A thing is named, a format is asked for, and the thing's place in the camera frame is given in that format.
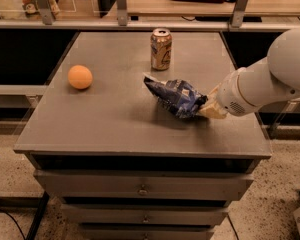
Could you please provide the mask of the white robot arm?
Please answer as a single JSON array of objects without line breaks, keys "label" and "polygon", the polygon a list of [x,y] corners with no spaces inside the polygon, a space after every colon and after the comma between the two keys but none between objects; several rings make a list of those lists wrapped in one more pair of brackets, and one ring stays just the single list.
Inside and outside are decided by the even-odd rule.
[{"label": "white robot arm", "polygon": [[300,98],[300,28],[282,33],[267,55],[220,82],[198,111],[206,118],[244,116],[261,107]]}]

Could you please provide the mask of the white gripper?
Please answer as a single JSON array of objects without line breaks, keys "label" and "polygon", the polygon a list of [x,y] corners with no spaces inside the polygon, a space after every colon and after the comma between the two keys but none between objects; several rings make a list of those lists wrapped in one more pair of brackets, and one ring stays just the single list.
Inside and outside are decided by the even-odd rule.
[{"label": "white gripper", "polygon": [[239,87],[240,75],[245,71],[245,68],[235,70],[220,85],[216,85],[207,95],[209,101],[199,108],[198,114],[206,118],[224,119],[228,113],[234,116],[253,113],[256,106],[247,101]]}]

